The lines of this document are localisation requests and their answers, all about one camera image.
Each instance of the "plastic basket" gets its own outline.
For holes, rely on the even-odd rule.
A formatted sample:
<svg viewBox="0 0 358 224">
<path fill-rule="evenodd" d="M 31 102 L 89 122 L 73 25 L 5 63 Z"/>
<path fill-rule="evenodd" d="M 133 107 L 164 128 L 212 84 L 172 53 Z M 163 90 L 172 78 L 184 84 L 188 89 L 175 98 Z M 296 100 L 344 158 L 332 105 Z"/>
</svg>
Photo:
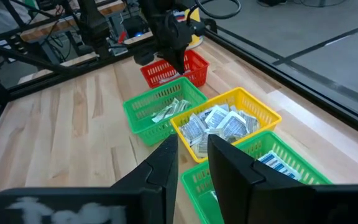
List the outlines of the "plastic basket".
<svg viewBox="0 0 358 224">
<path fill-rule="evenodd" d="M 304 184 L 331 184 L 325 176 L 308 164 L 292 148 L 271 131 L 262 132 L 240 142 L 237 148 L 255 159 L 273 150 L 302 176 Z M 211 195 L 214 190 L 208 161 L 198 164 L 181 175 L 183 186 L 202 223 L 224 223 L 218 202 Z"/>
<path fill-rule="evenodd" d="M 171 104 L 174 98 L 188 100 L 191 103 L 189 108 L 207 100 L 187 78 L 182 77 L 124 102 L 124 111 L 132 132 L 138 134 L 146 145 L 151 146 L 175 132 L 169 122 L 170 118 L 154 123 L 151 117 L 154 112 Z"/>
<path fill-rule="evenodd" d="M 190 70 L 190 72 L 183 76 L 187 77 L 195 86 L 202 86 L 206 81 L 208 65 L 209 63 L 196 52 L 187 50 L 185 52 L 185 71 Z M 156 88 L 164 84 L 160 83 L 160 80 L 172 77 L 177 73 L 166 60 L 159 60 L 158 62 L 142 67 L 140 70 L 150 88 Z"/>
<path fill-rule="evenodd" d="M 234 142 L 233 144 L 237 144 L 245 139 L 249 139 L 252 136 L 265 131 L 265 130 L 273 130 L 276 125 L 281 122 L 282 118 L 272 109 L 264 105 L 261 101 L 257 98 L 252 96 L 250 93 L 245 91 L 243 88 L 235 88 L 230 90 L 226 93 L 223 93 L 219 96 L 216 96 L 206 103 L 193 108 L 192 110 L 188 110 L 186 113 L 182 113 L 174 118 L 171 119 L 172 126 L 175 128 L 176 132 L 178 133 L 180 139 L 183 141 L 184 145 L 186 146 L 187 150 L 191 154 L 194 161 L 200 163 L 206 161 L 208 158 L 199 159 L 196 154 L 193 152 L 189 144 L 186 142 L 186 139 L 183 137 L 182 133 L 179 130 L 179 127 L 186 124 L 189 121 L 189 117 L 192 113 L 198 114 L 208 108 L 213 107 L 214 105 L 220 105 L 227 103 L 229 106 L 235 105 L 238 110 L 244 110 L 246 113 L 251 114 L 258 118 L 260 123 L 260 128 L 256 132 L 245 136 L 242 139 Z"/>
</svg>

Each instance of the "green basket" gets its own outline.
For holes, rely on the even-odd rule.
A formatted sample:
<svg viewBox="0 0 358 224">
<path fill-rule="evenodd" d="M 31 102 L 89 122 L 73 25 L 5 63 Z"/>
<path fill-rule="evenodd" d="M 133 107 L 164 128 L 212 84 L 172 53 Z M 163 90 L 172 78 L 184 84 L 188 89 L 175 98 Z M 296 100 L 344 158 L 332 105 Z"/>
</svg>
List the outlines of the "green basket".
<svg viewBox="0 0 358 224">
<path fill-rule="evenodd" d="M 255 159 L 273 150 L 301 174 L 300 182 L 314 185 L 331 184 L 325 176 L 308 164 L 272 131 L 264 131 L 240 142 L 236 147 Z M 208 161 L 184 172 L 181 175 L 181 181 L 202 223 L 224 223 L 219 204 L 211 194 L 214 188 L 209 174 Z"/>
<path fill-rule="evenodd" d="M 170 105 L 174 98 L 189 101 L 191 106 L 186 110 L 207 101 L 207 97 L 189 79 L 182 77 L 124 102 L 124 111 L 132 132 L 138 134 L 146 145 L 151 146 L 175 133 L 169 122 L 175 115 L 158 123 L 154 123 L 151 117 L 154 112 Z"/>
</svg>

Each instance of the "blue label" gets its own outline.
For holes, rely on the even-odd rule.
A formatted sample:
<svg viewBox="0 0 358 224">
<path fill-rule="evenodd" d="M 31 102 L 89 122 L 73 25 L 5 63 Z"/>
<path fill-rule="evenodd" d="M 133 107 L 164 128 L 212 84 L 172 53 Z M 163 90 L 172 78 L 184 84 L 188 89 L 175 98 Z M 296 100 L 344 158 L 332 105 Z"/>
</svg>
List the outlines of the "blue label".
<svg viewBox="0 0 358 224">
<path fill-rule="evenodd" d="M 283 164 L 277 164 L 274 169 L 279 171 L 280 169 L 284 168 L 284 165 Z"/>
<path fill-rule="evenodd" d="M 271 161 L 274 158 L 273 155 L 269 155 L 266 158 L 262 159 L 261 162 L 263 162 L 264 164 L 266 164 L 268 161 Z"/>
</svg>

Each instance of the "yellow basket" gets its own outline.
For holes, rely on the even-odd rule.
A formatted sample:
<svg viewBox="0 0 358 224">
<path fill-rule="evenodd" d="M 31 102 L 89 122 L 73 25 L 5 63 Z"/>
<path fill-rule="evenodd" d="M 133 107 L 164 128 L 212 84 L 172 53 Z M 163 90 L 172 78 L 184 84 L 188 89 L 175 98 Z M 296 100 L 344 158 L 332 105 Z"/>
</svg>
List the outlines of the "yellow basket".
<svg viewBox="0 0 358 224">
<path fill-rule="evenodd" d="M 233 145 L 240 143 L 246 139 L 249 139 L 256 134 L 261 133 L 262 131 L 273 130 L 274 127 L 276 127 L 276 125 L 282 120 L 281 116 L 278 113 L 274 112 L 272 109 L 264 105 L 261 101 L 259 101 L 257 98 L 252 96 L 250 93 L 248 93 L 247 91 L 245 91 L 245 89 L 241 87 L 227 91 L 219 96 L 215 96 L 214 98 L 208 100 L 206 103 L 203 103 L 202 105 L 199 105 L 191 110 L 179 114 L 178 116 L 170 120 L 171 124 L 173 128 L 175 128 L 175 131 L 178 133 L 180 139 L 183 141 L 184 145 L 186 146 L 194 161 L 198 163 L 204 162 L 208 160 L 208 158 L 197 158 L 196 154 L 193 152 L 193 150 L 187 143 L 185 137 L 179 131 L 179 127 L 189 122 L 191 114 L 199 114 L 200 112 L 203 112 L 204 110 L 211 108 L 215 105 L 221 105 L 225 103 L 227 103 L 229 106 L 234 105 L 238 110 L 243 110 L 246 113 L 255 116 L 256 118 L 258 118 L 260 123 L 260 128 L 258 131 L 249 134 L 242 139 L 239 139 L 238 141 L 234 142 Z"/>
</svg>

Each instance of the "metal frame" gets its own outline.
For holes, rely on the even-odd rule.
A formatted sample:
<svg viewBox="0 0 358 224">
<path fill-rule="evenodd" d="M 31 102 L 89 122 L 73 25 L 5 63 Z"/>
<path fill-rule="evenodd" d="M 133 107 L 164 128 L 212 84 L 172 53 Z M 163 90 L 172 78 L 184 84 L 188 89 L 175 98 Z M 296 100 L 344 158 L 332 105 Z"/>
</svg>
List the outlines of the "metal frame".
<svg viewBox="0 0 358 224">
<path fill-rule="evenodd" d="M 315 105 L 319 106 L 321 109 L 327 111 L 334 117 L 348 124 L 350 127 L 358 130 L 358 112 L 335 102 L 327 96 L 324 96 L 323 94 L 296 80 L 290 75 L 283 73 L 271 63 L 259 59 L 255 55 L 246 52 L 240 46 L 230 42 L 224 37 L 218 36 L 217 33 L 207 30 L 205 36 L 225 49 L 228 49 L 228 51 L 232 52 L 236 56 L 255 66 L 259 70 L 263 71 L 268 76 L 274 78 L 276 81 L 284 84 L 289 89 L 295 91 Z"/>
<path fill-rule="evenodd" d="M 15 14 L 16 14 L 17 16 L 19 16 L 19 15 L 17 14 L 17 12 L 14 10 L 13 7 L 9 7 L 9 6 L 12 6 L 12 4 L 10 3 L 10 1 L 12 1 L 12 0 L 2 0 L 2 2 L 8 6 L 8 7 L 7 7 L 7 10 L 9 11 L 9 13 L 12 14 L 12 17 L 13 17 L 13 18 L 15 19 L 15 21 L 17 22 L 17 20 L 16 20 L 17 18 L 15 18 Z M 105 1 L 102 1 L 102 2 L 96 3 L 96 6 L 97 6 L 97 7 L 100 7 L 100 6 L 104 6 L 104 5 L 107 5 L 107 4 L 110 4 L 110 3 L 112 3 L 112 2 L 116 2 L 116 1 L 117 1 L 117 0 L 105 0 Z M 59 20 L 59 19 L 61 19 L 61 18 L 66 18 L 66 17 L 70 17 L 70 16 L 71 16 L 71 15 L 62 15 L 62 16 L 57 15 L 57 16 L 55 16 L 55 15 L 48 14 L 47 12 L 42 12 L 42 11 L 40 11 L 40 10 L 38 10 L 38 9 L 35 9 L 35 8 L 32 7 L 32 6 L 28 6 L 28 5 L 26 5 L 26 4 L 21 4 L 21 5 L 24 6 L 24 7 L 29 8 L 29 9 L 31 9 L 31 10 L 33 10 L 33 11 L 37 11 L 37 12 L 40 13 L 40 14 L 45 15 L 45 16 L 49 17 L 49 19 L 45 19 L 45 20 L 42 20 L 42 21 L 40 21 L 40 22 L 35 22 L 35 23 L 31 23 L 31 24 L 25 24 L 25 23 L 23 23 L 22 25 L 21 25 L 21 22 L 17 22 L 18 25 L 19 25 L 19 28 L 16 28 L 16 29 L 13 29 L 13 30 L 4 32 L 4 33 L 1 33 L 1 34 L 0 34 L 0 40 L 4 40 L 6 37 L 10 37 L 10 36 L 12 36 L 12 35 L 16 35 L 17 33 L 21 33 L 21 32 L 24 32 L 24 31 L 27 31 L 27 30 L 30 30 L 30 29 L 33 29 L 33 28 L 36 28 L 36 27 L 39 27 L 39 26 L 42 26 L 42 25 L 45 25 L 45 24 L 49 24 L 49 23 L 51 23 L 51 22 L 55 22 L 55 21 L 57 21 L 57 20 Z"/>
<path fill-rule="evenodd" d="M 217 33 L 206 30 L 205 36 L 211 39 L 213 42 L 224 47 L 228 51 L 232 52 L 236 56 L 245 60 L 247 63 L 257 67 L 267 75 L 271 76 L 278 82 L 286 85 L 293 91 L 297 92 L 302 97 L 318 105 L 323 110 L 326 110 L 328 113 L 331 113 L 336 118 L 339 118 L 341 121 L 345 122 L 349 126 L 358 130 L 358 112 L 336 103 L 335 101 L 329 99 L 327 96 L 322 95 L 318 91 L 308 87 L 304 83 L 294 79 L 290 75 L 283 73 L 277 69 L 271 63 L 265 62 L 253 54 L 246 52 L 240 46 L 233 44 L 229 40 L 217 35 Z M 122 59 L 133 56 L 137 51 L 144 49 L 145 47 L 151 47 L 154 44 L 154 38 L 149 37 L 145 40 L 132 44 L 128 47 L 128 52 L 123 53 L 118 56 L 112 56 L 105 60 L 99 60 L 98 58 L 92 58 L 87 61 L 81 62 L 70 67 L 64 67 L 61 65 L 53 65 L 43 60 L 34 59 L 27 55 L 22 55 L 17 52 L 4 49 L 0 47 L 0 51 L 4 52 L 8 57 L 20 60 L 25 63 L 31 63 L 46 69 L 51 70 L 52 72 L 48 75 L 36 78 L 34 80 L 19 84 L 9 89 L 5 89 L 6 92 L 0 92 L 0 105 L 3 108 L 9 101 L 16 100 L 18 98 L 27 96 L 29 94 L 35 93 L 37 91 L 43 90 L 53 85 L 57 85 L 61 82 L 65 82 L 69 79 L 78 77 L 80 75 L 86 74 L 93 70 L 99 69 L 101 67 L 107 66 L 111 63 L 118 62 Z"/>
</svg>

